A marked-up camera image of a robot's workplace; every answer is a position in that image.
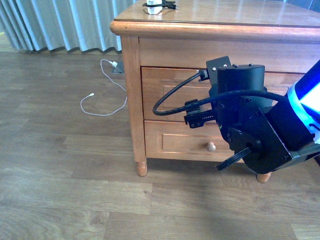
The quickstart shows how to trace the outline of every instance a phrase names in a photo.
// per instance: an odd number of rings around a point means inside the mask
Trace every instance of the nightstand leg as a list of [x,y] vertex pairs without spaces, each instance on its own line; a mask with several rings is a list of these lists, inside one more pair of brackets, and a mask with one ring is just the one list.
[[256,176],[256,179],[257,179],[260,183],[264,184],[264,183],[266,183],[266,182],[269,180],[269,178],[270,178],[270,176],[271,176],[271,173],[272,173],[272,172],[268,172],[268,173],[266,173],[266,174],[258,174],[258,175]]
[[137,162],[136,163],[136,173],[140,176],[140,177],[144,177],[145,175],[147,175],[147,162]]

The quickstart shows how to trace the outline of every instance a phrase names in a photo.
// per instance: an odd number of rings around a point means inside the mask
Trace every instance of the gray curtain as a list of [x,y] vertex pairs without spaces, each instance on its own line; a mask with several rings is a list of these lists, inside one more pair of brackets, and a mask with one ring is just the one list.
[[111,21],[137,0],[0,0],[0,24],[18,50],[115,47]]

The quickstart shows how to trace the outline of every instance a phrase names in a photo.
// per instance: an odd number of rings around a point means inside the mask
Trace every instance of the white charging cable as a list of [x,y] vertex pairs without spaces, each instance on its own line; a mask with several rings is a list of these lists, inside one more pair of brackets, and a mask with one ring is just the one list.
[[[102,67],[102,62],[103,62],[103,61],[109,62],[114,68],[116,68],[116,69],[118,69],[120,72],[122,72],[119,68],[117,68],[118,63],[115,62],[115,61],[109,61],[109,60],[107,60],[107,59],[101,59],[101,61],[100,61],[100,67],[101,67],[102,73],[103,73],[108,79],[110,79],[110,81],[111,81],[112,83],[114,83],[115,85],[119,86],[120,88],[122,88],[123,91],[126,92],[127,90],[125,90],[120,84],[114,82],[114,81],[105,73],[104,68]],[[91,94],[89,94],[88,96],[86,96],[85,98],[83,98],[83,99],[81,100],[81,102],[80,102],[80,107],[81,107],[81,109],[82,109],[82,111],[83,111],[84,113],[90,114],[90,115],[94,115],[94,116],[100,116],[100,117],[110,116],[110,115],[118,112],[119,110],[123,109],[123,108],[125,107],[126,103],[127,103],[127,100],[128,100],[128,97],[125,97],[125,100],[124,100],[124,103],[123,103],[122,107],[119,107],[117,110],[113,111],[112,113],[109,113],[109,114],[96,114],[96,113],[87,112],[87,111],[85,111],[84,108],[82,107],[82,102],[83,102],[85,99],[87,99],[87,98],[89,98],[89,97],[92,97],[92,96],[94,96],[94,95],[95,95],[94,93],[91,93]]]

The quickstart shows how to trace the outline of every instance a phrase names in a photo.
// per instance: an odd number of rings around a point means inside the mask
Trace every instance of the wooden floor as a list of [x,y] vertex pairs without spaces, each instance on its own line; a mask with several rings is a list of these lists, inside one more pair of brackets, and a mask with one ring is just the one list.
[[80,108],[123,103],[101,58],[121,55],[0,52],[1,240],[320,239],[314,160],[265,184],[241,163],[149,159],[137,176],[127,107]]

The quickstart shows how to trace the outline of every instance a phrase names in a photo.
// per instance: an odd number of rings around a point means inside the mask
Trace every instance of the wooden knob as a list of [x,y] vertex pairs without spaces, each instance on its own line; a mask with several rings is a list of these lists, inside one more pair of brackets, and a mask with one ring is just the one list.
[[214,152],[216,150],[216,146],[213,142],[208,142],[205,147],[209,152]]

